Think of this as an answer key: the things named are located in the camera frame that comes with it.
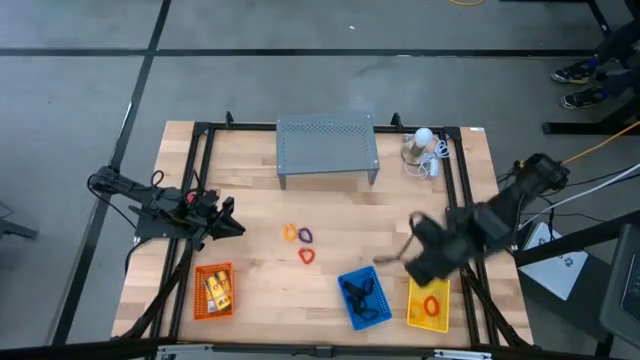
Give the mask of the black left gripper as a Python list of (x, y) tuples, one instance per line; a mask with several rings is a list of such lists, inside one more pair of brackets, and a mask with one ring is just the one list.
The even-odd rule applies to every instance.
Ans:
[(191, 245), (194, 250), (204, 248), (204, 239), (210, 236), (213, 240), (242, 236), (246, 228), (236, 221), (232, 214), (235, 199), (227, 197), (221, 207), (217, 206), (219, 196), (215, 190), (192, 193), (187, 196), (190, 227), (194, 230)]

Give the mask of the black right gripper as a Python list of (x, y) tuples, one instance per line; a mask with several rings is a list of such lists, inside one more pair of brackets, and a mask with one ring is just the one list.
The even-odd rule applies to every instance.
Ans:
[(472, 207), (455, 208), (445, 218), (451, 228), (444, 228), (423, 212), (411, 215), (411, 234), (398, 252), (376, 255), (375, 264), (400, 262), (414, 237), (422, 245), (422, 252), (407, 261), (404, 268), (421, 287), (434, 279), (446, 279), (470, 260), (481, 260), (494, 253), (490, 246), (493, 237), (487, 232), (489, 207), (478, 203)]

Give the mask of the yellow glue bottle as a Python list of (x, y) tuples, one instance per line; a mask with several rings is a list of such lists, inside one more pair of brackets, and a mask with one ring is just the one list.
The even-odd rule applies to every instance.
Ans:
[(226, 292), (221, 280), (216, 275), (211, 275), (205, 280), (205, 285), (210, 295), (210, 299), (215, 305), (214, 312), (225, 309), (228, 304)]
[(219, 271), (214, 274), (216, 285), (216, 304), (219, 310), (224, 310), (232, 305), (232, 294), (229, 276), (226, 271)]

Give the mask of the black binder clip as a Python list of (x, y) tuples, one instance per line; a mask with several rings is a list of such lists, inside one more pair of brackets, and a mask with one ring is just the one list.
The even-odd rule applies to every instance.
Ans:
[(371, 321), (379, 316), (379, 311), (369, 309), (366, 301), (361, 298), (349, 297), (348, 303), (352, 312), (362, 321)]
[(357, 300), (364, 300), (368, 295), (374, 292), (375, 281), (373, 278), (366, 278), (360, 286), (356, 286), (350, 281), (343, 283), (343, 288), (347, 293)]

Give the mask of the blue plastic basket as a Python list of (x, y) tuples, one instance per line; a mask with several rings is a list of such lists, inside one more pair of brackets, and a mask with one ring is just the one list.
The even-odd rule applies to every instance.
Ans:
[[(343, 288), (343, 283), (345, 281), (350, 281), (356, 286), (360, 286), (366, 278), (373, 278), (375, 281), (375, 286), (374, 292), (371, 295), (368, 295), (364, 300), (366, 301), (369, 309), (375, 309), (379, 311), (379, 316), (371, 321), (362, 321), (357, 315), (352, 312), (348, 303), (348, 298), (351, 296)], [(337, 283), (346, 307), (349, 320), (351, 322), (351, 326), (354, 331), (361, 331), (391, 319), (392, 313), (390, 305), (384, 294), (384, 290), (378, 278), (377, 272), (373, 266), (367, 266), (349, 273), (342, 274), (337, 277)]]

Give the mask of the yellow plastic basket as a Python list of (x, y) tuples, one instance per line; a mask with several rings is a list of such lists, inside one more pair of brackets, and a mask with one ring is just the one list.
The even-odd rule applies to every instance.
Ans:
[[(438, 317), (429, 317), (424, 313), (424, 299), (434, 295), (440, 303)], [(450, 315), (450, 281), (434, 279), (427, 286), (420, 287), (411, 279), (409, 281), (407, 324), (411, 327), (429, 331), (447, 333), (449, 331)]]

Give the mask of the orange plastic basket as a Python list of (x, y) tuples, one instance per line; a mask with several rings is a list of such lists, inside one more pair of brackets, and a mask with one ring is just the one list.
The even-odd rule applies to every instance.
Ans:
[[(214, 312), (215, 305), (210, 299), (210, 295), (205, 285), (205, 280), (219, 271), (226, 271), (228, 273), (231, 285), (232, 305), (227, 309)], [(233, 315), (234, 309), (234, 270), (232, 263), (225, 262), (212, 265), (196, 266), (194, 269), (194, 319), (209, 320), (228, 318)]]

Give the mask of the white globe table lamp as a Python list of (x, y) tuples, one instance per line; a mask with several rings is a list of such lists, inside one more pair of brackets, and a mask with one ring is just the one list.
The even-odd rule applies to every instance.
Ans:
[(401, 157), (407, 165), (420, 165), (434, 140), (428, 128), (419, 128), (413, 135), (407, 135), (401, 148)]

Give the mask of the grey perforated metal riser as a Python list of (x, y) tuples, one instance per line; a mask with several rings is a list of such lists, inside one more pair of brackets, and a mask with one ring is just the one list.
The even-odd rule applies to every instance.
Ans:
[(299, 114), (276, 121), (277, 175), (365, 171), (374, 184), (380, 161), (369, 113)]

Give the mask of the white cardboard box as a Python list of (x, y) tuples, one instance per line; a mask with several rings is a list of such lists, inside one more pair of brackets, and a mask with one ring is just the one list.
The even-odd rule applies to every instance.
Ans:
[[(538, 223), (527, 238), (524, 250), (530, 250), (561, 237), (562, 235), (556, 230), (549, 231), (546, 223)], [(519, 270), (559, 299), (566, 301), (587, 259), (588, 253), (586, 251), (570, 252), (519, 266)]]

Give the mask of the black diagonal bar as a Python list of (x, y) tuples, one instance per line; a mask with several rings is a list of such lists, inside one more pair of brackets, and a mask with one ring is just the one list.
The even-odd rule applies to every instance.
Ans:
[(640, 225), (640, 210), (570, 233), (559, 240), (520, 251), (514, 255), (514, 260), (516, 265), (521, 267), (567, 253), (582, 251), (586, 247), (616, 238), (622, 227), (627, 224)]

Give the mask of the black rig crossbeam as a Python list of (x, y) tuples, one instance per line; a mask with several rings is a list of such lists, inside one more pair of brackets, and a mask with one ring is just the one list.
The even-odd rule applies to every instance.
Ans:
[(604, 355), (581, 355), (543, 350), (537, 347), (507, 347), (478, 344), (454, 348), (355, 345), (303, 345), (261, 343), (186, 343), (173, 338), (117, 339), (103, 342), (47, 345), (0, 350), (0, 360), (130, 360), (151, 355), (177, 355), (187, 351), (205, 353), (249, 353), (306, 355), (315, 358), (338, 356), (451, 357), (476, 360), (626, 360)]

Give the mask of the grey floor stand foot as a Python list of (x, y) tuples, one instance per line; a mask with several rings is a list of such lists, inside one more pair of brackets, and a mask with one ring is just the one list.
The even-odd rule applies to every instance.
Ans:
[(37, 230), (30, 229), (8, 220), (8, 217), (13, 214), (13, 210), (9, 206), (0, 202), (0, 208), (6, 210), (4, 215), (0, 215), (0, 240), (4, 236), (10, 235), (15, 235), (28, 240), (35, 240), (37, 238)]

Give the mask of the grey equipment case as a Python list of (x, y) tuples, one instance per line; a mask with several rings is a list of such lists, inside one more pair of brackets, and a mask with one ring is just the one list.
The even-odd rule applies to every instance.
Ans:
[(640, 227), (624, 225), (611, 263), (599, 320), (606, 330), (640, 349)]

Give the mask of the person's shoe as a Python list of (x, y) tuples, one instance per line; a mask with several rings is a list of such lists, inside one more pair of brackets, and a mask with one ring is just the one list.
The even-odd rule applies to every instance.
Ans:
[(566, 109), (581, 110), (596, 106), (607, 100), (608, 97), (609, 93), (603, 87), (590, 87), (583, 91), (562, 96), (560, 103)]
[(564, 84), (585, 84), (595, 75), (599, 65), (597, 57), (576, 62), (551, 73), (552, 80)]

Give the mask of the person's leg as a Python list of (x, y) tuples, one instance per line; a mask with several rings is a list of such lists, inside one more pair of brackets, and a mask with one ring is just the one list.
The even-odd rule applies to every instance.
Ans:
[[(609, 35), (596, 49), (594, 58), (601, 66), (611, 59), (621, 60), (627, 56), (632, 45), (640, 40), (640, 20), (634, 19)], [(608, 77), (601, 83), (609, 97), (621, 95), (627, 88), (640, 83), (640, 65)]]

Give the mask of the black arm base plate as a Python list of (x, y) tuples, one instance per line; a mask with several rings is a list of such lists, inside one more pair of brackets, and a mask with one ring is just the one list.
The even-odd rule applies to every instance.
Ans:
[(188, 209), (184, 201), (129, 209), (138, 216), (135, 235), (140, 238), (191, 238), (204, 231), (207, 221)]

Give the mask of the black neighbouring table frame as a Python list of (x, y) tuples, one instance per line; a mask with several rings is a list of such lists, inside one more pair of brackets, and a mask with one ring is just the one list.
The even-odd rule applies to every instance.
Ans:
[[(589, 6), (595, 21), (604, 37), (611, 33), (611, 27), (600, 10), (596, 0), (503, 0), (516, 2), (567, 2), (585, 3)], [(545, 122), (542, 132), (546, 135), (640, 135), (640, 85), (634, 87), (634, 96), (611, 114), (598, 122)]]

